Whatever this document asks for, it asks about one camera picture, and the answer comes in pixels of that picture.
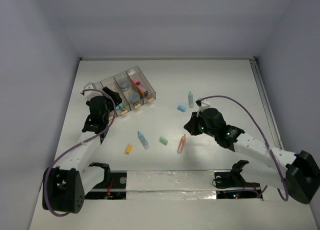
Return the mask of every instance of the white wall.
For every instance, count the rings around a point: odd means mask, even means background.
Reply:
[[[0,0],[0,229],[29,229],[79,58],[48,0]]]
[[[51,0],[80,56],[258,55],[290,0]]]
[[[320,0],[292,0],[258,57],[287,151],[320,163]],[[311,202],[320,228],[320,191]]]

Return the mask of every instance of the black mount bracket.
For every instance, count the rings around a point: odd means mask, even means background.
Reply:
[[[287,164],[285,183],[289,195],[302,204],[309,204],[320,187],[320,169],[306,151],[295,154],[292,164]]]
[[[108,187],[113,177],[109,164],[94,162],[89,166],[104,169],[103,181],[99,184]],[[48,168],[43,174],[43,187],[47,171]],[[81,176],[79,171],[74,168],[70,170],[62,170],[58,167],[53,168],[48,177],[47,193],[54,211],[77,214],[85,201],[85,190]],[[44,192],[42,193],[42,207],[44,210],[48,210]]]
[[[218,189],[244,188],[246,186],[246,181],[240,173],[242,172],[242,168],[248,163],[247,160],[240,160],[232,166],[230,171],[215,172],[215,186]]]

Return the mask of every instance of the red wire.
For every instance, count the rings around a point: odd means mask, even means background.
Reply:
[[[254,187],[254,190],[256,191],[256,196],[258,197],[259,193],[258,193],[258,191],[256,189],[256,185],[253,182],[252,182],[252,186]]]
[[[247,182],[244,183],[244,187],[243,187],[242,190],[244,190],[244,189],[246,188],[246,186],[247,186]],[[238,194],[240,194],[241,192],[243,192],[243,191],[237,192],[235,199],[238,199],[238,198],[239,198]]]
[[[112,188],[112,185],[114,184],[114,179],[112,178],[111,182],[110,182],[110,186],[108,186],[108,189],[106,191],[106,195],[104,197],[107,197],[110,195],[110,189]]]

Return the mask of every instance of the small colored block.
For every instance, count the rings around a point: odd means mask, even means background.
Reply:
[[[164,137],[160,137],[160,143],[162,143],[163,145],[167,146],[168,140],[165,139]]]
[[[186,107],[182,106],[182,105],[179,105],[178,106],[178,110],[184,113],[186,111]]]
[[[125,149],[125,154],[129,154],[130,152],[131,152],[131,150],[132,150],[132,145],[128,145],[127,147],[126,147],[126,149]]]

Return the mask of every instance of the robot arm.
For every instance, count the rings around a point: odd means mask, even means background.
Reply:
[[[223,148],[235,153],[254,158],[268,166],[268,170],[260,170],[260,164],[240,160],[232,166],[231,171],[216,172],[217,188],[241,187],[244,183],[263,183],[278,189],[284,189],[279,171],[285,176],[288,194],[300,203],[308,204],[320,187],[320,169],[314,158],[306,151],[299,154],[276,147],[268,148],[244,130],[227,125],[222,114],[210,108],[208,100],[196,101],[199,111],[193,112],[190,121],[184,128],[193,136],[207,134]],[[275,156],[277,165],[270,150]]]
[[[94,89],[89,83],[84,89]],[[119,93],[103,88],[116,105],[122,102]],[[85,200],[85,195],[97,184],[110,184],[111,171],[108,164],[90,162],[91,155],[104,141],[108,130],[110,112],[114,110],[110,99],[95,91],[85,91],[90,114],[85,120],[79,147],[67,153],[57,166],[52,168],[47,178],[47,196],[54,211],[78,213]],[[45,178],[48,169],[43,174],[42,207],[48,210],[45,200]]]

